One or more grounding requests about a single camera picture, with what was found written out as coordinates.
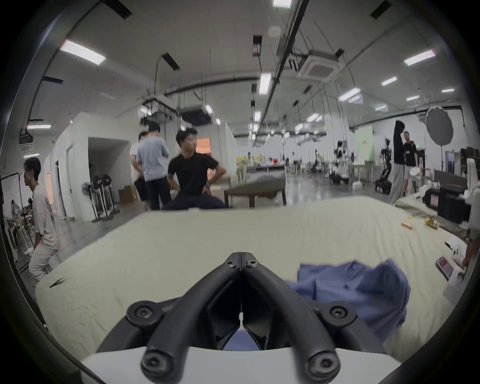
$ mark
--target black t-shirt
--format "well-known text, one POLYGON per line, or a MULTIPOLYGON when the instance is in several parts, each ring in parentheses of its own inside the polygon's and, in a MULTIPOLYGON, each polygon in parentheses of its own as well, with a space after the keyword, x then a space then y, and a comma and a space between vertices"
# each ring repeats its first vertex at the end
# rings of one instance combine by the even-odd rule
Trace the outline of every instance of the black t-shirt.
POLYGON ((180 185, 180 194, 201 195, 207 182, 208 169, 215 169, 218 161, 209 155, 197 153, 186 159, 178 155, 170 161, 168 174, 177 174, 180 185))
POLYGON ((403 150, 405 152, 405 165, 409 167, 415 166, 415 153, 417 152, 417 146, 413 141, 403 144, 403 150))

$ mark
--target black beam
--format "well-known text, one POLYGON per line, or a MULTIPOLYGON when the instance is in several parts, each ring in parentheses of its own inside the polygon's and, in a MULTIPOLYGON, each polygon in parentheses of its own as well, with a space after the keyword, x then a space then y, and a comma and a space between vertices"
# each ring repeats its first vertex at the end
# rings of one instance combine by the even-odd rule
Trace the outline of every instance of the black beam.
POLYGON ((290 29, 290 32, 288 34, 287 38, 287 43, 285 44, 285 48, 282 53, 282 57, 280 59, 280 62, 278 63, 278 66, 276 68, 276 73, 275 76, 272 79, 272 86, 270 88, 270 92, 268 93, 268 99, 267 103, 265 105, 264 112, 262 113, 262 119, 260 120, 260 129, 262 128, 262 124, 265 120, 265 116, 267 115, 268 112, 268 107, 270 106, 270 103, 272 102, 273 94, 275 93, 276 85, 280 81, 280 76, 283 72, 283 68, 285 67, 285 63, 287 62, 288 57, 290 56, 292 52, 292 47, 295 42, 295 36, 297 35, 297 32, 300 28, 301 21, 303 20, 303 16, 305 15, 305 11, 307 9, 308 3, 310 0, 303 0, 302 2, 299 2, 297 7, 297 17, 295 18, 295 21, 293 22, 292 28, 290 29))
POLYGON ((241 82, 251 82, 251 81, 259 81, 260 77, 258 76, 244 76, 244 77, 229 77, 228 79, 223 79, 223 80, 212 80, 212 81, 206 81, 206 82, 200 82, 200 83, 195 83, 191 85, 186 85, 177 89, 174 89, 173 91, 165 92, 165 96, 170 96, 174 95, 177 93, 182 93, 182 92, 187 92, 191 91, 193 89, 197 88, 206 88, 206 87, 213 87, 215 85, 222 85, 222 84, 230 84, 230 83, 241 83, 241 82))

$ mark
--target gray t-shirt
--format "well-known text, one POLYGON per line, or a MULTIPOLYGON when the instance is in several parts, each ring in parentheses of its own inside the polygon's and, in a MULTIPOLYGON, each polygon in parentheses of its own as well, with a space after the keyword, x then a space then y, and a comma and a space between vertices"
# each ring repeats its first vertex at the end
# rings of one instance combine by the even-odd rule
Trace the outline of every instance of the gray t-shirt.
POLYGON ((149 137, 138 145, 137 161, 142 162, 145 181, 167 176, 167 159, 165 157, 168 157, 168 147, 161 137, 149 137))

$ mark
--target man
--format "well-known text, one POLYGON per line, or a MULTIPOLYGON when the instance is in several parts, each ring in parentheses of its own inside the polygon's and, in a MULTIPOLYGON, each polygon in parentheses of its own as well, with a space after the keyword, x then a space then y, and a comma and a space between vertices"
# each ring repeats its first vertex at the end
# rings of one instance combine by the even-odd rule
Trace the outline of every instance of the man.
POLYGON ((55 227, 55 219, 48 202, 47 193, 38 184, 40 170, 41 165, 38 158, 31 157, 24 162, 25 185, 30 187, 33 193, 33 218, 35 224, 34 252, 30 259, 28 270, 38 281, 47 275, 45 269, 49 263, 53 267, 60 263, 57 255, 60 249, 60 238, 55 227))
POLYGON ((160 209, 160 203, 165 205, 172 198, 167 181, 168 147, 165 140, 160 137, 160 126, 155 122, 148 123, 148 135, 138 145, 137 164, 142 166, 146 183, 150 209, 160 209))
POLYGON ((177 133, 176 140, 181 154, 172 159, 168 165, 168 182, 178 192, 178 196, 163 207, 166 211, 193 207, 201 209, 227 208, 210 192, 210 185, 215 183, 226 171, 211 156, 196 152, 197 134, 195 128, 187 128, 177 133), (207 181, 209 169, 216 170, 210 182, 207 181), (175 174, 180 185, 173 179, 175 174))
POLYGON ((395 121, 395 129, 393 133, 393 166, 390 173, 393 178, 392 188, 388 196, 388 203, 393 204, 398 200, 403 192, 403 180, 405 178, 405 156, 403 153, 402 132, 405 124, 400 120, 395 121))
MULTIPOLYGON (((410 141, 410 133, 408 131, 403 132, 405 138, 405 144, 403 144, 403 150, 405 152, 405 186, 403 188, 403 195, 407 195, 408 180, 410 179, 410 171, 413 167, 419 166, 419 159, 417 156, 417 146, 413 141, 410 141)), ((417 182, 412 179, 413 189, 417 191, 417 182)))
POLYGON ((142 167, 137 164, 138 144, 141 143, 146 136, 148 136, 148 132, 140 132, 140 134, 138 135, 138 143, 134 143, 130 147, 130 171, 132 173, 132 182, 137 189, 138 197, 140 197, 142 206, 144 207, 145 211, 148 211, 150 208, 148 207, 147 186, 145 183, 144 175, 142 173, 142 167))

